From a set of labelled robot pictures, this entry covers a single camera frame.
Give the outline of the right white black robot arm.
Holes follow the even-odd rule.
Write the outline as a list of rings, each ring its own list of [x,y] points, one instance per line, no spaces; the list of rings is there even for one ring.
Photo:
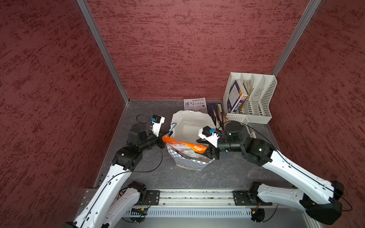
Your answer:
[[[240,153],[246,161],[267,169],[293,185],[279,188],[254,181],[247,191],[235,191],[237,204],[255,206],[259,210],[253,221],[266,222],[262,206],[272,203],[304,211],[312,219],[326,225],[334,224],[343,212],[339,201],[344,186],[339,181],[327,181],[298,166],[277,150],[267,139],[250,135],[249,126],[228,121],[223,135],[205,126],[198,132],[197,142],[208,145],[203,155],[219,159],[220,153]]]

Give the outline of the blue checkered paper bag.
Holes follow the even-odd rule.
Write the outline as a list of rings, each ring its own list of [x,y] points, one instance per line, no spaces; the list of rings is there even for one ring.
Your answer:
[[[200,139],[198,136],[198,132],[201,128],[209,126],[211,128],[215,128],[212,118],[205,113],[194,112],[194,111],[178,111],[173,114],[171,120],[171,128],[169,133],[169,137],[186,143],[198,144],[196,140]],[[187,169],[187,170],[195,170],[201,171],[208,164],[210,164],[214,159],[189,159],[186,158],[179,153],[171,150],[167,146],[168,153],[172,156],[175,161],[175,164],[178,167]]]

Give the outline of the orange red condiment packet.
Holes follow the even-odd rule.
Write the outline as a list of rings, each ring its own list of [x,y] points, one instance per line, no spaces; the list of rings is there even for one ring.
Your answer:
[[[169,137],[169,135],[163,136],[162,140],[171,150],[179,153],[186,158],[200,160],[208,159],[206,156],[203,155],[208,149],[208,147],[205,145],[181,142]]]

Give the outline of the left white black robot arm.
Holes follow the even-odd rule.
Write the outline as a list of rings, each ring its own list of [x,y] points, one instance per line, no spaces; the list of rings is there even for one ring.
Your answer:
[[[130,183],[122,196],[119,192],[136,171],[145,150],[165,147],[161,126],[161,123],[152,122],[151,129],[143,123],[131,127],[127,145],[115,154],[99,189],[75,220],[64,224],[65,228],[113,228],[134,205],[147,202],[146,186],[137,181]]]

